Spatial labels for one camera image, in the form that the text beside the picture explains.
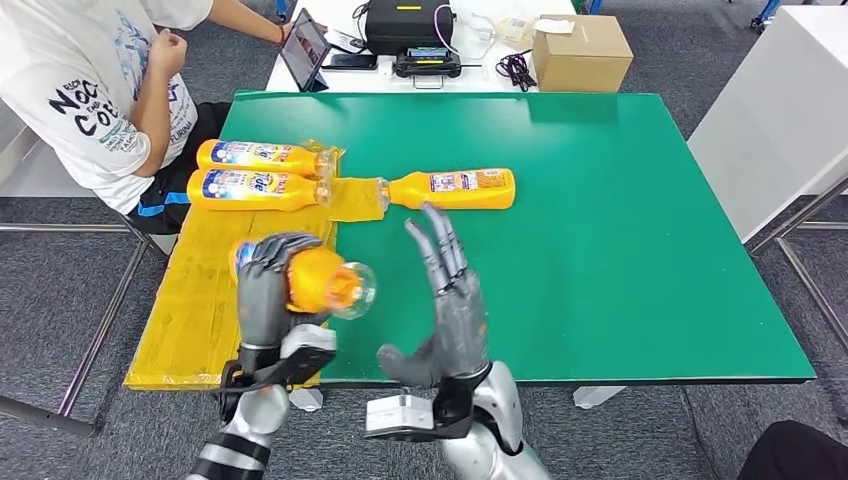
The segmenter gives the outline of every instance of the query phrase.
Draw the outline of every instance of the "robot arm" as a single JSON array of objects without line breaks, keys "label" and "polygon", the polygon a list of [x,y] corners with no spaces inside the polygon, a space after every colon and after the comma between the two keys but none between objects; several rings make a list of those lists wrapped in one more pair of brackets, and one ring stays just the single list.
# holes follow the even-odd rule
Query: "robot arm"
[{"label": "robot arm", "polygon": [[303,233],[273,235],[239,269],[239,359],[224,366],[218,390],[225,425],[203,447],[188,479],[262,478],[271,439],[289,410],[286,387],[306,382],[335,357],[336,334],[320,327],[327,315],[286,307],[289,259],[319,244]]},{"label": "robot arm", "polygon": [[523,440],[518,388],[503,362],[491,362],[486,314],[477,274],[450,220],[425,204],[438,238],[437,253],[412,221],[406,229],[418,244],[433,289],[433,334],[412,355],[384,345],[377,360],[402,384],[438,387],[430,402],[399,395],[368,402],[366,436],[386,440],[440,441],[461,478],[518,480],[549,478]]}]

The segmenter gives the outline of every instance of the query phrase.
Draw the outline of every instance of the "white table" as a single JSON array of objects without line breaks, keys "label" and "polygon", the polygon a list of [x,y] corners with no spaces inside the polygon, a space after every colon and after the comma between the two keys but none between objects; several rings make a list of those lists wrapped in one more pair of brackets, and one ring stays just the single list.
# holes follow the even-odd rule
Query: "white table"
[{"label": "white table", "polygon": [[848,8],[781,7],[688,145],[748,241],[848,173]]},{"label": "white table", "polygon": [[[315,19],[330,29],[336,29],[353,36],[359,36],[356,22],[351,18],[353,10],[364,0],[300,0],[294,15],[297,18],[301,8],[306,8]],[[516,17],[525,20],[536,18],[543,14],[574,15],[574,7],[570,0],[452,0],[450,2],[462,17],[464,13],[473,12],[491,18],[497,23],[501,18]],[[365,18],[361,20],[363,34]],[[475,20],[475,25],[485,25]],[[471,60],[479,57],[486,47],[475,37],[475,32],[463,23],[456,22],[451,44],[462,54],[463,64],[480,64],[482,67],[463,68],[462,75],[455,79],[445,78],[444,92],[504,92],[516,91],[508,78],[495,72],[498,61],[516,50],[497,43],[482,60]],[[533,74],[530,55],[526,56]],[[333,92],[415,92],[434,91],[416,90],[412,78],[399,78],[392,74],[394,57],[381,55],[375,71],[367,72],[322,72],[324,79]],[[297,85],[289,74],[283,59],[277,56],[274,70],[265,90],[276,92],[296,92]]]}]

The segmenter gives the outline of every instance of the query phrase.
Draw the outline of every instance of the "yellow bottle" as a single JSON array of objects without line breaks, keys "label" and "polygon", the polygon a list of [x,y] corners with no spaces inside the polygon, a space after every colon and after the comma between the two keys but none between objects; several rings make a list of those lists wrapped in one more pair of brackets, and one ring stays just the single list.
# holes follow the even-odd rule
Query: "yellow bottle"
[{"label": "yellow bottle", "polygon": [[[233,250],[233,277],[249,262],[255,243],[242,243]],[[288,276],[289,310],[331,312],[344,319],[358,318],[368,311],[377,293],[374,272],[367,266],[347,262],[325,247],[309,248],[292,257]]]},{"label": "yellow bottle", "polygon": [[423,173],[381,182],[384,202],[419,209],[430,202],[443,209],[506,209],[515,200],[515,178],[507,168]]},{"label": "yellow bottle", "polygon": [[188,180],[192,206],[206,210],[282,210],[326,205],[330,179],[307,180],[291,173],[198,170]]},{"label": "yellow bottle", "polygon": [[335,173],[336,164],[342,154],[344,150],[341,148],[324,148],[318,144],[301,147],[207,140],[197,149],[197,166],[200,169],[250,168],[265,172],[295,173],[302,177],[323,178]]}]

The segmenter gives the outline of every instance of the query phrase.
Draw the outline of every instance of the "person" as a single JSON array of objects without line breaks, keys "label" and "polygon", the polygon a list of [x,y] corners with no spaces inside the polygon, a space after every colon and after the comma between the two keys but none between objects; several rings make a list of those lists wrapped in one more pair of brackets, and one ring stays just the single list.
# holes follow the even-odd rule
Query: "person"
[{"label": "person", "polygon": [[147,233],[180,230],[197,148],[229,111],[196,105],[179,73],[187,45],[170,28],[206,19],[277,45],[291,28],[238,0],[0,0],[0,98]]},{"label": "person", "polygon": [[775,422],[748,453],[739,480],[848,478],[848,447],[792,420]]}]

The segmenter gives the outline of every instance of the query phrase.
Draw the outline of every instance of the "robot hand finger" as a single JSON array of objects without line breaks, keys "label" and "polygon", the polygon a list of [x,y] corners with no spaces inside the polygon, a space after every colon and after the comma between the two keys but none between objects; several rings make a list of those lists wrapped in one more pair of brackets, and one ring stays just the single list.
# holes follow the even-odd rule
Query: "robot hand finger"
[{"label": "robot hand finger", "polygon": [[413,355],[404,355],[396,346],[386,344],[377,350],[377,363],[386,375],[402,385],[433,387],[440,380],[439,366],[433,358],[433,337]]},{"label": "robot hand finger", "polygon": [[421,205],[421,210],[424,210],[424,213],[426,213],[427,217],[430,218],[430,223],[433,224],[433,230],[436,232],[436,239],[439,241],[439,253],[442,255],[442,262],[444,262],[448,275],[451,278],[456,277],[459,273],[459,267],[456,264],[456,256],[454,255],[453,247],[450,242],[450,235],[448,234],[447,226],[450,225],[450,222],[447,222],[447,225],[445,225],[446,217],[429,202],[424,202],[424,204]]},{"label": "robot hand finger", "polygon": [[438,210],[439,215],[442,216],[442,221],[444,222],[445,231],[448,234],[448,242],[451,246],[451,253],[456,259],[456,267],[459,269],[459,273],[462,273],[463,270],[468,268],[468,259],[465,258],[465,251],[462,249],[462,244],[459,242],[459,238],[457,238],[456,233],[453,230],[453,224],[448,218],[447,214],[441,210]]},{"label": "robot hand finger", "polygon": [[320,245],[321,240],[309,233],[292,232],[271,235],[256,244],[251,261],[239,269],[239,277],[261,275],[269,269],[281,269],[296,253]]},{"label": "robot hand finger", "polygon": [[404,226],[415,242],[418,243],[418,249],[421,250],[421,256],[424,257],[424,264],[427,266],[427,276],[430,278],[430,286],[433,288],[433,294],[436,295],[439,292],[443,292],[449,285],[448,275],[442,266],[439,255],[433,248],[433,244],[430,243],[427,235],[412,220],[407,219]]}]

